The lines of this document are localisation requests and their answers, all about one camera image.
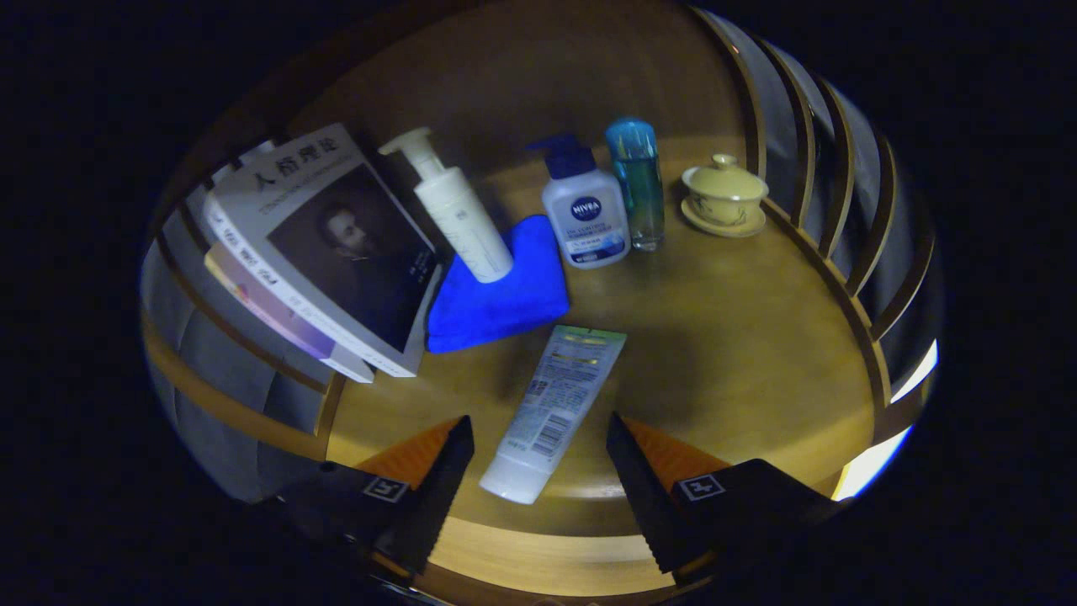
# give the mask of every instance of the white pump bottle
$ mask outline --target white pump bottle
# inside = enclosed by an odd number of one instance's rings
[[[381,155],[404,152],[422,179],[415,187],[416,195],[457,254],[478,281],[498,281],[513,268],[513,255],[463,171],[442,164],[430,146],[429,136],[430,128],[425,126],[408,130],[381,145],[378,152]]]

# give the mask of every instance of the facial cleanser tube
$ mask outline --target facial cleanser tube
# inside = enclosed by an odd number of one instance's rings
[[[626,339],[619,333],[554,327],[523,404],[478,485],[502,498],[533,504],[610,377]]]

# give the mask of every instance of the nivea bottle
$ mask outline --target nivea bottle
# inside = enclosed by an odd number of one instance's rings
[[[628,215],[620,183],[599,170],[591,150],[573,135],[536,141],[548,149],[550,181],[542,192],[561,254],[575,267],[591,269],[620,260],[629,249]]]

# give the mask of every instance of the blue cap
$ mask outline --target blue cap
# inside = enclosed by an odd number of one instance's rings
[[[529,150],[549,149],[546,154],[546,169],[555,179],[567,179],[595,170],[595,155],[590,147],[585,147],[571,132],[562,132],[535,141],[528,145]]]
[[[649,159],[658,156],[655,129],[639,117],[621,117],[606,128],[613,159]]]

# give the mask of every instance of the wooden table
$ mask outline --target wooden table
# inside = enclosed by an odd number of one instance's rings
[[[471,178],[498,226],[544,212],[548,174],[526,143],[571,128],[590,144],[617,115],[651,121],[667,191],[667,241],[607,267],[565,265],[561,324],[625,333],[620,360],[533,506],[477,485],[522,398],[551,326],[446,355],[417,379],[344,390],[327,459],[353,465],[417,431],[470,414],[475,457],[431,563],[505,588],[611,595],[669,587],[605,448],[612,411],[731,463],[761,457],[829,496],[870,445],[866,358],[839,301],[778,228],[725,239],[680,212],[683,170],[760,157],[761,127],[729,46],[672,2],[505,2],[429,25],[359,61],[292,117],[291,135],[342,122],[376,147],[420,125]],[[609,154],[596,157],[609,169]],[[415,184],[402,158],[376,158]],[[417,221],[444,239],[410,196]]]
[[[534,592],[597,595],[671,584],[638,534],[605,452],[614,410],[731,463],[764,459],[827,496],[842,466],[869,446],[864,357],[797,245],[772,221],[757,236],[728,239],[681,215],[676,177],[707,157],[702,143],[659,141],[670,191],[658,252],[632,251],[599,269],[564,264],[572,309],[559,324],[625,333],[628,342],[534,505],[499,498],[478,479],[553,325],[428,354],[417,379],[379,375],[374,384],[344,390],[327,455],[345,465],[418,429],[472,417],[475,457],[432,563]],[[544,173],[532,163],[482,182],[505,207],[538,211]]]

